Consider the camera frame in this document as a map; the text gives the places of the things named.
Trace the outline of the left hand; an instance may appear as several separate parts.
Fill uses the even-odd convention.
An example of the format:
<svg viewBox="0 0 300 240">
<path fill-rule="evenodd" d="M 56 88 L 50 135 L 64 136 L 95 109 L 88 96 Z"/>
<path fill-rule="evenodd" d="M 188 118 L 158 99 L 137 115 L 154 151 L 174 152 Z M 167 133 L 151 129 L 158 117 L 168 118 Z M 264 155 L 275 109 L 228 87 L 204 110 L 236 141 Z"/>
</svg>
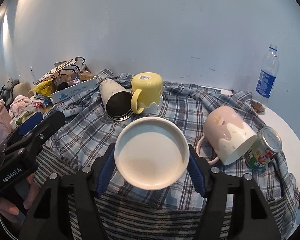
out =
<svg viewBox="0 0 300 240">
<path fill-rule="evenodd" d="M 4 197 L 0 198 L 0 213 L 7 219 L 17 219 L 21 209 L 29 210 L 38 195 L 39 187 L 34 182 L 34 173 L 26 179 L 26 186 L 18 190 L 12 188 Z"/>
</svg>

